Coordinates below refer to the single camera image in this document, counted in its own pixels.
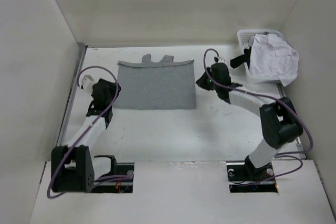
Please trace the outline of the grey tank top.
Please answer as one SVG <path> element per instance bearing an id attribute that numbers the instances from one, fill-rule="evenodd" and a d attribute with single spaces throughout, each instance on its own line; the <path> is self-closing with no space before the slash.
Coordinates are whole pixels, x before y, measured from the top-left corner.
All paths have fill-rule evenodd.
<path id="1" fill-rule="evenodd" d="M 127 110 L 195 110 L 194 61 L 175 62 L 165 55 L 152 61 L 151 55 L 140 63 L 118 62 L 117 81 L 121 86 L 114 107 Z"/>

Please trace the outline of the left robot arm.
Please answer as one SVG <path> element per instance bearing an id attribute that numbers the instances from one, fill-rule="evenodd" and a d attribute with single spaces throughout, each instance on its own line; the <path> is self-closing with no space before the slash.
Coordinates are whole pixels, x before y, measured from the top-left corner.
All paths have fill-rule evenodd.
<path id="1" fill-rule="evenodd" d="M 60 195 L 67 192 L 89 193 L 99 177 L 110 182 L 118 175 L 113 156 L 93 156 L 91 152 L 112 121 L 111 103 L 117 99 L 121 86 L 102 78 L 94 81 L 86 75 L 79 87 L 92 97 L 85 120 L 70 140 L 54 147 L 51 152 L 48 192 Z"/>

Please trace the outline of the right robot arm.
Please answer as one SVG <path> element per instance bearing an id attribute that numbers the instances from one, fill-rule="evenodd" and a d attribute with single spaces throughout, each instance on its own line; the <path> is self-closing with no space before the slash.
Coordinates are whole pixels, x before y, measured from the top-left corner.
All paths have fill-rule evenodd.
<path id="1" fill-rule="evenodd" d="M 268 168 L 279 151 L 303 134 L 291 100 L 252 93 L 242 84 L 232 82 L 225 63 L 214 63 L 205 68 L 196 81 L 203 90 L 215 91 L 224 102 L 241 107 L 260 118 L 262 140 L 244 160 L 243 172 L 249 181 L 257 179 Z"/>

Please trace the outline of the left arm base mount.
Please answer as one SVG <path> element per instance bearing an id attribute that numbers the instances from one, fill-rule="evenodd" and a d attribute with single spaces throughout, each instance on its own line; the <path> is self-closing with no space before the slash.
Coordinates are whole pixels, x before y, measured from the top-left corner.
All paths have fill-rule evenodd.
<path id="1" fill-rule="evenodd" d="M 93 158 L 95 178 L 91 193 L 127 194 L 133 192 L 135 163 L 119 163 L 113 155 Z"/>

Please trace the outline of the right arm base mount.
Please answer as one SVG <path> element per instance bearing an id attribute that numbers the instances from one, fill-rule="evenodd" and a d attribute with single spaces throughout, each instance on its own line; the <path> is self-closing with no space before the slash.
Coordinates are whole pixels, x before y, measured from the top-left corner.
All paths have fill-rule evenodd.
<path id="1" fill-rule="evenodd" d="M 245 163 L 227 163 L 229 191 L 231 193 L 277 193 L 277 183 L 274 178 L 274 169 L 271 163 L 263 168 L 248 174 Z"/>

